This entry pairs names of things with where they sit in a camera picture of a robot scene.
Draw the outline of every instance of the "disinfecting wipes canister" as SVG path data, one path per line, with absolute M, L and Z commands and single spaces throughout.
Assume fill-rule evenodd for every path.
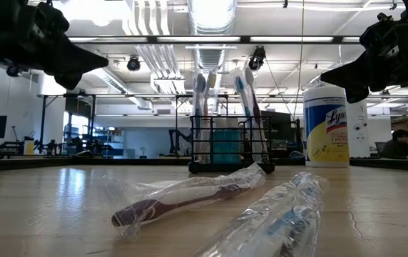
M 345 91 L 320 86 L 304 93 L 306 165 L 348 167 L 347 113 Z

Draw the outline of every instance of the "wooden table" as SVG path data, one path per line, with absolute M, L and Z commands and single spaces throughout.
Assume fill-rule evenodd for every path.
M 278 166 L 263 188 L 117 239 L 102 176 L 183 180 L 186 166 L 75 166 L 0 172 L 0 256 L 191 256 L 264 192 L 310 171 L 327 178 L 316 256 L 408 256 L 408 171 Z

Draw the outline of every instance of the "plastic wrapper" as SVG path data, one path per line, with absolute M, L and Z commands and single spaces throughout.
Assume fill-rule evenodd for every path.
M 218 69 L 213 69 L 209 72 L 209 106 L 211 114 L 218 113 L 218 94 L 220 93 L 221 75 L 218 75 Z
M 255 90 L 253 88 L 254 78 L 250 68 L 233 69 L 231 76 L 234 79 L 235 90 L 240 95 L 240 103 L 244 108 L 246 116 L 254 116 L 253 119 L 248 119 L 245 122 L 245 127 L 252 128 L 249 130 L 249 138 L 252 142 L 253 160 L 257 163 L 269 163 L 267 154 L 267 141 L 262 127 L 262 116 L 260 107 L 258 106 Z
M 155 183 L 108 178 L 107 182 L 109 204 L 114 212 L 112 224 L 122 237 L 134 241 L 142 224 L 258 188 L 266 182 L 266 174 L 254 163 L 229 176 L 216 178 L 194 177 Z
M 252 203 L 195 256 L 313 256 L 326 184 L 299 173 Z
M 201 116 L 193 121 L 196 128 L 193 136 L 195 140 L 199 141 L 193 143 L 193 150 L 195 153 L 204 153 L 198 154 L 199 162 L 208 163 L 210 156 L 206 153 L 210 152 L 210 145 L 209 142 L 202 141 L 209 140 L 211 133 L 208 129 L 210 128 L 209 120 L 203 117 L 208 115 L 207 100 L 210 87 L 202 74 L 197 74 L 193 83 L 193 115 Z

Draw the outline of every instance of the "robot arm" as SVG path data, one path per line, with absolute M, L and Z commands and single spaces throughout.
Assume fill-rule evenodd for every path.
M 185 140 L 186 142 L 188 142 L 188 143 L 191 142 L 191 135 L 186 136 L 184 133 L 182 133 L 179 130 L 174 130 L 174 129 L 169 130 L 169 139 L 170 139 L 169 153 L 170 154 L 175 154 L 175 151 L 180 151 L 180 146 L 176 146 L 174 144 L 174 137 L 173 137 L 174 133 L 177 133 L 178 136 L 183 138 L 183 140 Z
M 365 52 L 356 61 L 321 75 L 322 81 L 345 88 L 350 103 L 365 99 L 369 90 L 408 87 L 408 0 L 402 1 L 406 8 L 399 21 L 380 13 L 361 35 Z
M 52 1 L 29 6 L 28 0 L 0 0 L 0 63 L 9 76 L 43 70 L 58 84 L 74 89 L 82 74 L 108 65 L 108 60 L 73 45 L 69 23 Z

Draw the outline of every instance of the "chair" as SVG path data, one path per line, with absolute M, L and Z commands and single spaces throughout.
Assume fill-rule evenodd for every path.
M 382 157 L 382 152 L 386 142 L 375 142 L 375 146 L 377 147 L 378 156 Z

